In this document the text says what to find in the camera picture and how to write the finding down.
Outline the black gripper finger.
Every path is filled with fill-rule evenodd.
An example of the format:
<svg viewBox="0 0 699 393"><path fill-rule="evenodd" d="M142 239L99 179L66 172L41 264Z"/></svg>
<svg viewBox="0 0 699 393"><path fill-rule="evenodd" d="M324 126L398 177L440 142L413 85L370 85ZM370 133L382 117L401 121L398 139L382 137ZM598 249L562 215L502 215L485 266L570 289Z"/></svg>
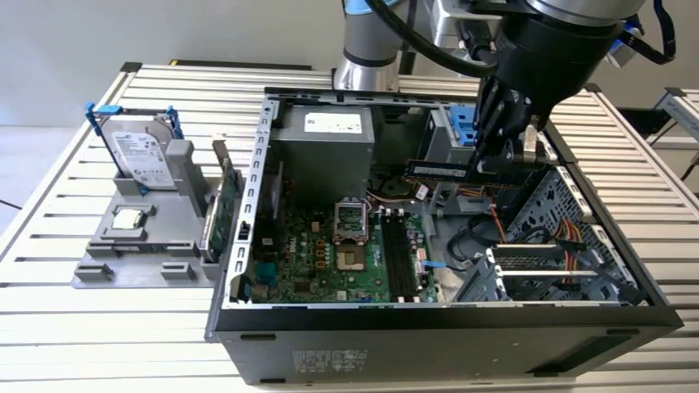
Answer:
<svg viewBox="0 0 699 393"><path fill-rule="evenodd" d="M526 97L514 90L498 90L490 117L488 148L497 174L517 174L545 165L545 148L538 141L538 118Z"/></svg>
<svg viewBox="0 0 699 393"><path fill-rule="evenodd" d="M493 166L493 155L488 147L488 137L490 133L490 117L497 107L498 83L494 77L485 77L480 80L478 95L474 107L473 129L477 131L473 139L472 167L481 174L496 174Z"/></svg>

